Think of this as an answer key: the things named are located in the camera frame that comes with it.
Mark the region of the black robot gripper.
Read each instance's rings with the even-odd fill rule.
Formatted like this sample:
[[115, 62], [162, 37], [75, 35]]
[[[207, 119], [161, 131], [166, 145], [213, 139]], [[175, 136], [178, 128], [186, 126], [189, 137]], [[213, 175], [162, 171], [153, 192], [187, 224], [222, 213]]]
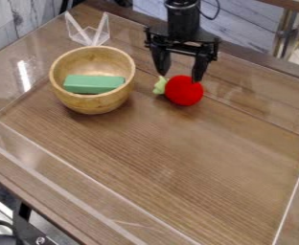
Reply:
[[210, 62], [218, 59], [222, 39], [203, 29], [198, 29], [191, 35], [174, 36], [167, 31], [167, 25], [146, 27], [145, 33], [145, 45], [153, 53], [158, 73], [162, 76], [167, 74], [171, 53], [195, 56], [193, 81], [201, 82]]

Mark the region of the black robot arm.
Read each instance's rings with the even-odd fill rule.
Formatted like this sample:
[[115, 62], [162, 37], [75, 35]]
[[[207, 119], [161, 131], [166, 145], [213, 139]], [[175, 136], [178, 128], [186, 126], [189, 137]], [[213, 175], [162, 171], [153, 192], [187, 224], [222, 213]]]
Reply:
[[201, 0], [165, 0], [167, 21], [145, 28], [145, 46], [151, 51], [158, 73], [165, 76], [171, 67], [171, 55], [195, 59], [191, 78], [201, 82], [209, 64], [218, 60], [222, 39], [201, 28]]

